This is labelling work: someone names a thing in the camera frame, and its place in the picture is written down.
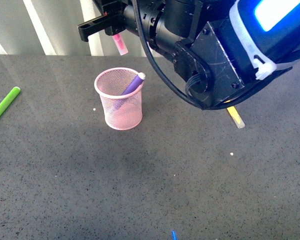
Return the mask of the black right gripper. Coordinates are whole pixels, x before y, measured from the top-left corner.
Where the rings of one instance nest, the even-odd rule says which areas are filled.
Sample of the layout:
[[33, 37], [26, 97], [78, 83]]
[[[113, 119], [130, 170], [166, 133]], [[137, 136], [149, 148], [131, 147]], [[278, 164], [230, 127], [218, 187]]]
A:
[[[205, 0], [139, 0], [137, 3], [149, 47], [168, 60], [176, 53], [176, 42], [194, 39], [208, 15]], [[124, 30], [139, 34], [132, 1], [98, 0], [96, 6], [101, 16], [77, 26], [83, 42], [100, 31], [108, 36]]]

